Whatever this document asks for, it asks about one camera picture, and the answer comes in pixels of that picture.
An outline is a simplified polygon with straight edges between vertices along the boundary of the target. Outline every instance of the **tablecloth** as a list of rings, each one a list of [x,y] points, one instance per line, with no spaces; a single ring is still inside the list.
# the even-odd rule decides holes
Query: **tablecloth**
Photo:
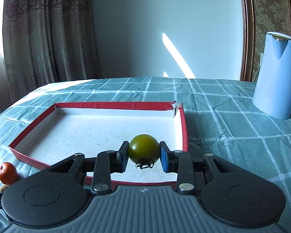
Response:
[[[249,82],[161,77],[49,84],[0,115],[0,164],[13,163],[24,177],[38,171],[18,161],[8,145],[53,103],[183,102],[190,153],[212,152],[278,185],[286,195],[279,224],[291,232],[291,118],[277,120],[259,111],[252,103],[254,90]],[[8,224],[1,212],[0,232]]]

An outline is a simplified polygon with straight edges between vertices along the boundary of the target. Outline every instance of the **tomato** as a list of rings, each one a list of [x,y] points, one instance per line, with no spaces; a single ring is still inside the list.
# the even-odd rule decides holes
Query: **tomato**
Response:
[[[152,162],[159,159],[161,154],[160,146],[157,140],[147,134],[141,134],[134,137],[128,146],[128,156],[135,164]]]

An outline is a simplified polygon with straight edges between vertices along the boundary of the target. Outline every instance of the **electric kettle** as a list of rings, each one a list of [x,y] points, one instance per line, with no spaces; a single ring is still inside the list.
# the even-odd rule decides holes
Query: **electric kettle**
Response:
[[[267,32],[253,104],[277,119],[291,115],[291,37]]]

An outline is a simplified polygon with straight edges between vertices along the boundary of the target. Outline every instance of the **tangerine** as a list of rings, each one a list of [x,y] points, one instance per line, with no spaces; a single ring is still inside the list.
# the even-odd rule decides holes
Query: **tangerine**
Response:
[[[0,165],[0,180],[6,185],[12,185],[18,181],[17,170],[10,162],[3,162]]]

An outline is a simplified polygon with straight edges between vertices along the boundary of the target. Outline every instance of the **silver screw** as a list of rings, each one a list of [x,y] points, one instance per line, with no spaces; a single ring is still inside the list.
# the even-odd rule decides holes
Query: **silver screw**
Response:
[[[194,189],[194,186],[191,183],[182,183],[179,185],[181,191],[191,191]]]
[[[97,192],[107,191],[108,189],[109,189],[109,186],[107,184],[99,183],[94,186],[94,190]]]

